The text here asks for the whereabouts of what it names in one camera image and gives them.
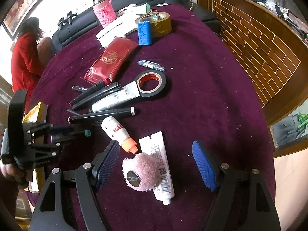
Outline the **operator left hand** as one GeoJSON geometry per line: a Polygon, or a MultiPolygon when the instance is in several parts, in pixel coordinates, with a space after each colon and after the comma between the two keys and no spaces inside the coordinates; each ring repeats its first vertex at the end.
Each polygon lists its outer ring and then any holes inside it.
{"type": "Polygon", "coordinates": [[[29,181],[33,175],[33,169],[22,170],[14,164],[4,164],[1,161],[1,173],[6,179],[16,182],[19,188],[24,189],[28,187],[29,181]]]}

